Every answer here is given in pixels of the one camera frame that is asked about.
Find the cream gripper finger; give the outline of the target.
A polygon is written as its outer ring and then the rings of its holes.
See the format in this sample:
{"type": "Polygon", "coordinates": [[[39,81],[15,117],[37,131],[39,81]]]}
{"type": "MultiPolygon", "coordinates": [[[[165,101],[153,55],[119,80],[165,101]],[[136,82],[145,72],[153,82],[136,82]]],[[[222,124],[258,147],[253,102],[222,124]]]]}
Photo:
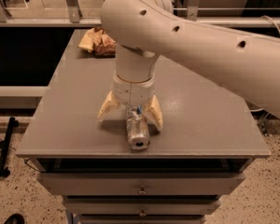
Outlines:
{"type": "Polygon", "coordinates": [[[162,130],[163,117],[160,103],[156,95],[143,105],[143,114],[152,124],[155,125],[159,132],[162,130]]]}
{"type": "Polygon", "coordinates": [[[99,112],[97,119],[102,122],[105,118],[105,115],[111,111],[117,110],[120,107],[120,101],[111,91],[105,98],[99,112]]]}

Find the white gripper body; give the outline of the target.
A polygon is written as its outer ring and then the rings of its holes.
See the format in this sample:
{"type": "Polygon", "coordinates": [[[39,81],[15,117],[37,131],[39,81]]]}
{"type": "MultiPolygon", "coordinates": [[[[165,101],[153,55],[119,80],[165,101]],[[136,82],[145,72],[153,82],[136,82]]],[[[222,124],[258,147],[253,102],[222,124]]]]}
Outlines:
{"type": "Polygon", "coordinates": [[[113,74],[111,97],[122,105],[140,106],[155,94],[155,76],[145,82],[128,82],[113,74]]]}

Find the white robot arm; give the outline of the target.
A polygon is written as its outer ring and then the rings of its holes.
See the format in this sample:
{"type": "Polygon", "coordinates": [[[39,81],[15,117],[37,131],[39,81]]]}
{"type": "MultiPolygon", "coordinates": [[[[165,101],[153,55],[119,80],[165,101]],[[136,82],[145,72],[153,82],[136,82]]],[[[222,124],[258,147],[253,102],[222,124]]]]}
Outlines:
{"type": "Polygon", "coordinates": [[[154,63],[164,56],[280,118],[280,38],[181,19],[170,0],[105,0],[101,22],[117,49],[103,113],[132,105],[162,126],[154,63]]]}

